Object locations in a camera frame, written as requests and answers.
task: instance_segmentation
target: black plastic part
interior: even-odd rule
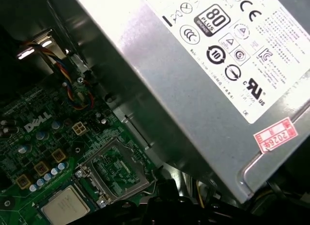
[[[11,180],[0,170],[0,191],[6,190],[12,185]]]

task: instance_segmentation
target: screw hole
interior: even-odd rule
[[[8,207],[8,206],[11,205],[11,202],[10,202],[9,200],[7,200],[7,201],[4,202],[4,205],[5,205],[6,207]]]

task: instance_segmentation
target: screw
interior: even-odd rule
[[[122,207],[123,208],[129,208],[129,207],[131,207],[131,205],[128,202],[126,202],[124,205],[122,205]]]
[[[101,201],[98,203],[98,205],[99,205],[100,208],[104,208],[104,207],[107,206],[107,203],[106,203],[105,200],[101,200]]]
[[[108,123],[108,120],[107,120],[107,119],[102,119],[102,120],[101,120],[101,124],[106,125],[107,123]]]
[[[78,170],[78,171],[75,173],[75,176],[76,176],[77,178],[82,178],[82,177],[84,176],[84,173],[83,173],[82,170]]]
[[[77,78],[77,83],[79,83],[80,85],[82,85],[84,82],[84,78],[82,78],[81,76]]]

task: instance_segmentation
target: capacitor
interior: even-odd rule
[[[18,152],[20,154],[25,154],[26,152],[30,152],[30,151],[31,151],[31,146],[28,144],[22,144],[22,145],[19,145],[18,147]]]
[[[16,121],[15,120],[2,120],[2,121],[0,121],[0,125],[12,127],[12,126],[16,125]]]
[[[37,187],[36,185],[34,185],[34,184],[32,184],[31,186],[29,186],[30,192],[35,192],[35,191],[37,191],[37,189],[38,189],[38,187]]]
[[[53,121],[52,122],[52,128],[54,130],[58,130],[58,129],[62,128],[62,127],[63,127],[63,123],[62,122],[59,122],[59,121]]]
[[[65,163],[59,163],[58,167],[57,167],[60,171],[63,171],[66,168],[66,164]]]
[[[58,169],[57,168],[52,168],[52,170],[50,171],[50,173],[53,175],[53,176],[56,176],[58,174]]]
[[[18,131],[19,131],[18,127],[4,127],[3,128],[3,133],[5,133],[5,134],[12,135],[12,134],[18,133]]]
[[[49,181],[52,179],[52,175],[50,173],[46,173],[43,178],[45,181]]]
[[[44,185],[44,180],[41,179],[41,178],[38,179],[38,180],[37,180],[37,186],[38,186],[38,187],[42,187],[43,185]]]
[[[100,122],[101,122],[102,125],[108,125],[109,124],[107,119],[101,119]]]
[[[35,134],[35,137],[37,138],[37,140],[43,140],[43,139],[47,139],[48,138],[48,133],[46,132],[37,132]]]

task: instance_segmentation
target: chip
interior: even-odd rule
[[[49,167],[43,161],[40,161],[33,168],[39,174],[40,177],[49,171]]]
[[[54,157],[57,163],[60,163],[61,161],[67,158],[67,156],[61,149],[56,149],[54,152],[52,152],[52,156]]]
[[[17,185],[20,187],[20,189],[22,189],[22,190],[27,189],[27,188],[29,188],[29,186],[31,186],[31,181],[29,180],[29,178],[25,174],[21,175],[15,181],[16,181]]]
[[[57,192],[41,211],[52,225],[66,225],[86,215],[90,208],[70,185]]]

